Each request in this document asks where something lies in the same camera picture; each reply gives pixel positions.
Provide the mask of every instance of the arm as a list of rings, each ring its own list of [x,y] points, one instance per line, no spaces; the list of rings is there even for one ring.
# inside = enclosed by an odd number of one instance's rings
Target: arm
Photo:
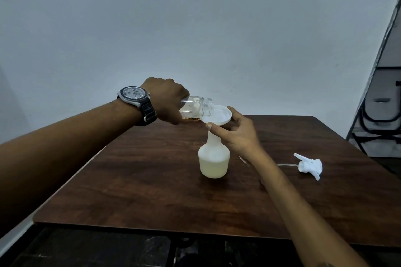
[[[249,118],[228,107],[235,125],[208,130],[247,159],[260,174],[266,190],[286,225],[298,255],[307,267],[368,266],[351,246],[308,204],[287,176],[263,150]]]
[[[172,79],[148,78],[158,118],[177,124],[188,91]],[[39,207],[89,159],[133,127],[142,114],[116,99],[0,145],[0,237]]]

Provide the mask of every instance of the watch bezel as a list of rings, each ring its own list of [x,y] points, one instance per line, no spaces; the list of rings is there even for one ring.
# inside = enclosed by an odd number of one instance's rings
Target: watch bezel
[[[141,98],[131,98],[131,97],[128,97],[128,96],[124,95],[124,93],[123,93],[124,90],[127,89],[127,88],[140,88],[141,90],[143,90],[143,91],[145,92],[145,96],[143,96],[143,97],[141,97]],[[121,94],[122,97],[124,97],[125,99],[127,99],[127,100],[129,100],[129,101],[131,101],[131,102],[141,102],[141,101],[145,100],[145,99],[148,97],[148,92],[147,92],[144,88],[137,87],[137,86],[127,86],[127,87],[124,87],[124,88],[122,88],[122,89],[120,90],[120,94]]]

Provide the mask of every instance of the wristwatch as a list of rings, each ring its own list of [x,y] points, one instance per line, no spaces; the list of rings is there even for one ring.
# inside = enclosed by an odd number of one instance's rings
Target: wristwatch
[[[142,120],[136,126],[147,126],[153,123],[156,119],[156,112],[150,103],[149,93],[141,87],[129,86],[122,88],[117,92],[123,102],[130,103],[139,108],[142,112]]]

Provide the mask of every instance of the hand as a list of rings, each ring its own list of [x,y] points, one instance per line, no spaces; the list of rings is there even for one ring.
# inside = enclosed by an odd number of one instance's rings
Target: hand
[[[183,85],[175,83],[172,79],[149,77],[141,88],[149,93],[157,118],[174,125],[183,120],[179,111],[181,100],[189,96],[188,90]]]
[[[207,123],[206,128],[217,135],[221,139],[225,140],[235,153],[239,156],[249,159],[256,150],[263,150],[256,130],[253,127],[253,122],[251,119],[246,118],[236,109],[232,107],[227,107],[232,112],[231,120],[235,123],[225,124],[221,127],[214,123]]]

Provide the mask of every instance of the black nylon watch strap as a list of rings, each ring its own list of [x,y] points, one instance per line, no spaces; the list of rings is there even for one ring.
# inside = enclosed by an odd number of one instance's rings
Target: black nylon watch strap
[[[136,126],[146,126],[157,119],[156,112],[150,102],[141,105],[141,112],[143,115],[142,120],[136,124]]]

